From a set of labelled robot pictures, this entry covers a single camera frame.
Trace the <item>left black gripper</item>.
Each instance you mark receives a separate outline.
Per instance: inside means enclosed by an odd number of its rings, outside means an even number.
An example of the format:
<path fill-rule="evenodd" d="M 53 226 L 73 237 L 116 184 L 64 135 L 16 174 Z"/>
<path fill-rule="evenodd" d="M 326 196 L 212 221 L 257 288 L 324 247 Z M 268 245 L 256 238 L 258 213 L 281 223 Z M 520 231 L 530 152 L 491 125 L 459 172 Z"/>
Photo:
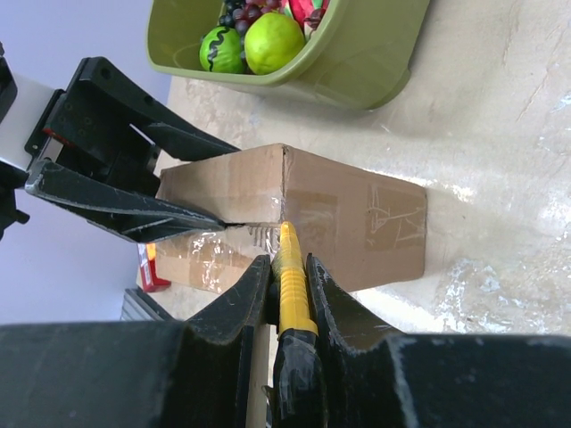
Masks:
<path fill-rule="evenodd" d="M 34 161 L 47 155 L 50 138 L 62 145 L 50 158 L 61 165 L 38 162 L 26 193 L 132 243 L 221 231 L 223 222 L 210 213 L 151 197 L 160 184 L 151 168 L 159 149 L 140 133 L 144 126 L 180 161 L 240 151 L 160 105 L 108 59 L 87 57 L 68 86 L 54 92 L 25 144 Z"/>

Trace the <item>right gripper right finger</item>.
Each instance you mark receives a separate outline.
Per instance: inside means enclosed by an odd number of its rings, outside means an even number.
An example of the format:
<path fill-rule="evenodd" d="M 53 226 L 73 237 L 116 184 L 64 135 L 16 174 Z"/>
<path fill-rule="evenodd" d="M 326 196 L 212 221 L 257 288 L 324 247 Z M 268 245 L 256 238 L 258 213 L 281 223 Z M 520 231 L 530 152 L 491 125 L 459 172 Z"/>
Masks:
<path fill-rule="evenodd" d="M 330 427 L 403 427 L 386 340 L 400 332 L 355 300 L 314 255 L 306 259 Z"/>

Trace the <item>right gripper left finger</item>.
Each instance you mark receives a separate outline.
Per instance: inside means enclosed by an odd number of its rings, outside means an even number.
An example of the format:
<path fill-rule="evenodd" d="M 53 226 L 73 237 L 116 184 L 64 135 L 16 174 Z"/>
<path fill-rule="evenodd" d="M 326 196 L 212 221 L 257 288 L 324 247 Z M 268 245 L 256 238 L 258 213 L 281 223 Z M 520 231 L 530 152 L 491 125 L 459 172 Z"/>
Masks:
<path fill-rule="evenodd" d="M 267 415 L 268 256 L 186 322 L 185 427 L 264 427 Z"/>

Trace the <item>yellow black utility knife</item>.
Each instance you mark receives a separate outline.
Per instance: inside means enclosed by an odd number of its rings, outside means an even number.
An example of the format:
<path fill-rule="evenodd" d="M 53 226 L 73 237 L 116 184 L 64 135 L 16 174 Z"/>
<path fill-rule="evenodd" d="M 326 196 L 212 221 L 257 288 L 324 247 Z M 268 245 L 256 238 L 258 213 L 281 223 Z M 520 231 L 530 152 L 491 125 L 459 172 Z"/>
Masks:
<path fill-rule="evenodd" d="M 273 427 L 325 427 L 326 387 L 319 332 L 310 311 L 308 277 L 293 223 L 280 225 L 272 261 L 277 287 L 277 352 L 273 384 L 263 387 Z"/>

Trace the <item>brown cardboard express box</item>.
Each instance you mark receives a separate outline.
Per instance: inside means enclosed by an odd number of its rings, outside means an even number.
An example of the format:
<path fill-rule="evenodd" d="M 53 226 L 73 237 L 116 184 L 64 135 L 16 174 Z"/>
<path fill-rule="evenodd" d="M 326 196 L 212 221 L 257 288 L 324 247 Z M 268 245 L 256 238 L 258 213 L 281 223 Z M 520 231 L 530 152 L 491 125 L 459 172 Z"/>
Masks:
<path fill-rule="evenodd" d="M 219 232 L 194 232 L 161 242 L 157 270 L 176 284 L 214 292 L 235 285 L 258 256 L 268 256 L 271 279 L 266 301 L 269 325 L 268 383 L 277 352 L 277 287 L 272 261 L 279 250 L 280 225 L 293 223 L 306 269 L 316 256 L 351 296 L 377 285 L 409 281 L 425 270 L 426 191 L 273 144 L 165 169 L 160 197 L 186 208 L 203 208 L 226 223 Z M 182 411 L 185 328 L 179 367 L 169 394 L 165 424 L 185 427 Z M 402 380 L 399 333 L 386 340 L 395 369 L 403 427 L 416 422 L 410 392 Z"/>

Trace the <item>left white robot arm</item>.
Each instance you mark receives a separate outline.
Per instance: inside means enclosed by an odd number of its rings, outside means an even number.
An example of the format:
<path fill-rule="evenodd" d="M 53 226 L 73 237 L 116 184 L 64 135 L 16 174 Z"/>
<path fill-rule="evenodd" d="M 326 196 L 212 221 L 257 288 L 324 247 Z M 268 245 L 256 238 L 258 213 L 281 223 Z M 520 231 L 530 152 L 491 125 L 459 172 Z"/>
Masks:
<path fill-rule="evenodd" d="M 157 198 L 161 153 L 203 161 L 235 147 L 194 127 L 108 59 L 80 61 L 54 89 L 1 65 L 1 226 L 25 224 L 20 190 L 132 243 L 219 231 L 207 210 Z"/>

